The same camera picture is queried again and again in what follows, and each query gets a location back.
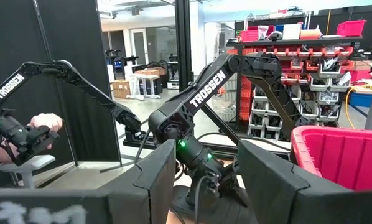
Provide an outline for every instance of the glass door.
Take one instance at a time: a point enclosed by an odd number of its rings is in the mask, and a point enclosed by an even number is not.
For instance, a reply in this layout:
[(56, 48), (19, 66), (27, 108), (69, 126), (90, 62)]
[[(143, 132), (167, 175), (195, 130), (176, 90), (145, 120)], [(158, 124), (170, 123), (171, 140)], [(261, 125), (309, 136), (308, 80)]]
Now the glass door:
[(145, 65), (149, 63), (149, 55), (147, 52), (146, 29), (131, 30), (132, 54), (139, 56), (136, 60), (137, 64)]

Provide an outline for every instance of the person's hand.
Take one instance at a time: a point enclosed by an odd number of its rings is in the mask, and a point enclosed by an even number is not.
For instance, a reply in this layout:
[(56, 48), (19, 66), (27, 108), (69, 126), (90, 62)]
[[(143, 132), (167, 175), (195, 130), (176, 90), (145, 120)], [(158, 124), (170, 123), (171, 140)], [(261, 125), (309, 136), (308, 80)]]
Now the person's hand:
[(50, 130), (57, 132), (63, 126), (63, 120), (57, 116), (56, 114), (49, 113), (49, 114), (39, 114), (34, 116), (31, 119), (29, 124), (32, 128), (38, 128), (39, 126), (47, 126)]

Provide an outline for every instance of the shelf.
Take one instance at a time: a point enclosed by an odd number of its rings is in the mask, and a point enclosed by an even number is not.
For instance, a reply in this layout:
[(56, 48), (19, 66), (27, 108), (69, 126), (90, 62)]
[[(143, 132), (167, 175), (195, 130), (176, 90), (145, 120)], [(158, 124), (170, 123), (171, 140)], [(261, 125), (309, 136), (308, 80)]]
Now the shelf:
[(307, 39), (307, 40), (260, 40), (254, 42), (245, 43), (226, 43), (227, 47), (254, 47), (254, 46), (265, 46), (265, 45), (328, 45), (328, 44), (338, 44), (338, 43), (352, 43), (359, 42), (363, 37), (333, 37), (333, 38), (321, 38), (321, 39)]

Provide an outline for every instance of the robotic arm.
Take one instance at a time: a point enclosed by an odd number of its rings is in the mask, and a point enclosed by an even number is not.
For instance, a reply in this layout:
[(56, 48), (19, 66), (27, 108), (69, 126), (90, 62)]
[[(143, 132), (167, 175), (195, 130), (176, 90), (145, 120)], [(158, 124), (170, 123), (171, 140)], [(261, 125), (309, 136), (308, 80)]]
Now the robotic arm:
[[(213, 201), (213, 197), (223, 194), (236, 195), (237, 200), (247, 205), (246, 196), (239, 190), (235, 178), (237, 160), (231, 166), (210, 154), (193, 136), (193, 116), (234, 74), (245, 75), (251, 82), (265, 92), (268, 100), (283, 120), (282, 135), (288, 137), (296, 126), (308, 125), (310, 121), (299, 113), (291, 97), (282, 85), (281, 66), (273, 54), (254, 55), (222, 54), (211, 65), (206, 66), (200, 76), (186, 90), (170, 99), (149, 117), (149, 128), (158, 143), (168, 139), (177, 141), (177, 160), (187, 167), (192, 178), (192, 186), (186, 196), (186, 202), (193, 206), (197, 182), (206, 177), (205, 188), (208, 193), (201, 198)], [(239, 138), (231, 138), (238, 145)]]
[[(28, 79), (45, 75), (54, 77), (69, 83), (83, 90), (90, 95), (97, 103), (104, 106), (115, 117), (116, 121), (125, 125), (126, 129), (136, 135), (136, 138), (143, 138), (140, 131), (141, 122), (131, 110), (106, 96), (99, 89), (94, 87), (88, 80), (83, 78), (80, 73), (67, 61), (61, 60), (52, 63), (26, 62), (7, 80), (0, 85), (0, 143), (4, 137), (6, 151), (16, 165), (21, 165), (32, 158), (38, 152), (46, 149), (58, 138), (57, 133), (50, 131), (48, 127), (31, 128), (22, 126), (11, 115), (9, 110), (2, 109), (1, 105)], [(8, 144), (12, 143), (17, 147), (19, 155), (14, 157), (12, 151), (8, 149)]]

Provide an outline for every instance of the storage rack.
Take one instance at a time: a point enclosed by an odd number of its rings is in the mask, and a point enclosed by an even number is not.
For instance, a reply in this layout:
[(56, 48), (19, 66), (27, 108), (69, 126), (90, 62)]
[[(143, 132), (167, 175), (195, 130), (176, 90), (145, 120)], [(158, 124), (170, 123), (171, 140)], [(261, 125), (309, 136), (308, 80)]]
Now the storage rack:
[[(231, 54), (246, 55), (246, 54), (251, 53), (251, 52), (259, 52), (259, 51), (273, 52), (273, 53), (275, 53), (279, 56), (279, 59), (281, 60), (281, 63), (285, 63), (287, 60), (290, 61), (292, 57), (299, 57), (301, 59), (301, 61), (304, 62), (303, 65), (302, 65), (301, 71), (299, 73), (301, 73), (301, 72), (315, 73), (313, 71), (308, 71), (307, 70), (307, 65), (308, 65), (307, 62), (312, 57), (333, 57), (337, 54), (337, 55), (342, 56), (343, 58), (347, 58), (347, 55), (349, 55), (351, 53), (351, 51), (353, 50), (353, 48), (355, 48), (355, 46), (358, 46), (359, 41), (361, 39), (362, 39), (362, 37), (344, 37), (344, 38), (333, 37), (333, 38), (306, 39), (306, 40), (301, 40), (301, 39), (297, 39), (297, 40), (277, 40), (277, 41), (260, 40), (260, 41), (255, 41), (255, 42), (227, 43), (226, 46), (227, 47), (234, 47), (234, 49), (231, 49), (231, 50), (228, 51), (228, 53), (231, 53)], [(322, 49), (325, 48), (326, 46), (335, 45), (335, 44), (342, 44), (342, 46), (344, 46), (344, 47), (349, 46), (349, 48), (345, 47), (346, 49), (348, 49), (347, 50), (348, 53), (343, 52), (344, 54), (342, 54), (341, 52), (325, 52), (325, 51), (322, 51)], [(300, 47), (302, 45), (305, 45), (310, 51), (309, 52), (302, 52), (300, 50)], [(297, 83), (299, 85), (302, 84), (302, 85), (306, 86), (307, 84), (309, 84), (308, 82), (311, 81), (311, 79), (309, 79), (309, 80), (300, 79), (299, 75), (295, 75), (294, 77), (292, 77), (292, 74), (297, 74), (297, 73), (289, 73), (289, 76), (287, 76), (285, 78), (285, 80), (287, 80), (288, 82), (291, 81), (291, 84), (292, 84), (292, 82), (294, 82), (294, 84)], [(245, 92), (245, 93), (248, 92), (245, 89), (243, 90), (241, 88), (244, 79), (246, 79), (246, 78), (242, 77), (241, 74), (237, 75), (236, 99), (239, 99), (239, 100), (236, 102), (235, 125), (232, 127), (233, 129), (235, 129), (235, 131), (237, 131), (239, 129), (245, 129), (245, 127), (242, 127), (242, 125), (240, 123), (241, 120), (245, 120), (245, 110), (242, 110), (242, 105), (241, 105), (242, 104), (241, 102), (245, 101), (245, 98), (242, 97), (242, 92)], [(253, 92), (253, 88), (254, 88), (254, 86), (251, 86), (251, 88), (249, 89), (250, 93)], [(251, 97), (248, 98), (248, 100), (249, 100), (248, 103), (249, 103), (249, 107), (250, 107), (250, 109), (248, 110), (248, 113), (249, 113), (251, 111), (251, 106), (252, 106), (252, 103), (253, 103), (252, 94), (251, 94)]]

